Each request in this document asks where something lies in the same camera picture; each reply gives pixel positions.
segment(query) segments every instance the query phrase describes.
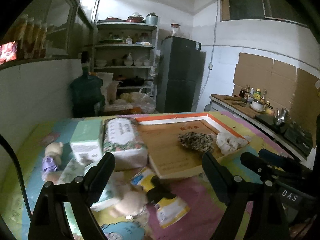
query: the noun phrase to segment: white tag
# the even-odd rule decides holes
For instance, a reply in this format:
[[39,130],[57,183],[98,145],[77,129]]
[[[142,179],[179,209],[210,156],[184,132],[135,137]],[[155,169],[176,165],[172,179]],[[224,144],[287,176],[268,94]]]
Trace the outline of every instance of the white tag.
[[318,81],[315,83],[315,87],[316,87],[317,89],[320,88],[320,80],[318,80]]
[[108,137],[112,143],[121,145],[132,141],[135,136],[131,122],[125,118],[117,118],[108,122]]

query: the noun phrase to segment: purple ribbon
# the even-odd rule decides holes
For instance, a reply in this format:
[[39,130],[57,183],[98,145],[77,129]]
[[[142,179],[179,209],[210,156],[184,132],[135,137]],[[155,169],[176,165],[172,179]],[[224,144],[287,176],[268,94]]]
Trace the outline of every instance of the purple ribbon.
[[42,160],[42,170],[44,173],[57,171],[58,165],[54,162],[54,158],[51,156],[44,157]]

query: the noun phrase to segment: cardboard backsplash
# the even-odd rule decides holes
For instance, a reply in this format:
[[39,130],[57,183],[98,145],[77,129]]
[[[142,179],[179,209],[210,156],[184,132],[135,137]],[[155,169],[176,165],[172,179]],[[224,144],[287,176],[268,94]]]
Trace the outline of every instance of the cardboard backsplash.
[[320,112],[320,97],[315,83],[318,78],[287,63],[271,58],[240,53],[233,83],[233,95],[239,95],[247,85],[267,89],[267,100],[276,110],[287,108],[292,120],[310,130],[315,142],[316,118]]

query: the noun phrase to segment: white wall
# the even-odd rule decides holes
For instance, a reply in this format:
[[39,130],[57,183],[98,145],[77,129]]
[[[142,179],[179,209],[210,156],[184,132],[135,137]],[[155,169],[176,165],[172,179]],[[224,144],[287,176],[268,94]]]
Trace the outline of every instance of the white wall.
[[[192,39],[201,42],[201,51],[206,53],[202,90],[208,78],[197,111],[203,111],[210,102],[210,94],[232,94],[240,52],[286,62],[320,78],[320,46],[309,29],[271,20],[222,22],[217,0],[195,0],[194,10]],[[213,69],[208,77],[217,13]]]
[[[17,152],[40,122],[72,117],[68,86],[80,60],[28,63],[0,70],[0,134]],[[0,147],[0,184],[11,159]]]
[[194,0],[100,0],[98,19],[109,16],[127,19],[134,12],[146,17],[155,12],[159,17],[160,38],[165,38],[172,23],[181,25],[187,38],[192,35]]

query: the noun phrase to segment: screen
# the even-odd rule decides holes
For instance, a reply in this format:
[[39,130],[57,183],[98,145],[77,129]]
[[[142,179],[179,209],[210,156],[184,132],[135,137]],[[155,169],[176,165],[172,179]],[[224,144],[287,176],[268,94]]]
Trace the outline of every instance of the screen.
[[15,41],[0,45],[0,65],[17,59],[17,45]]

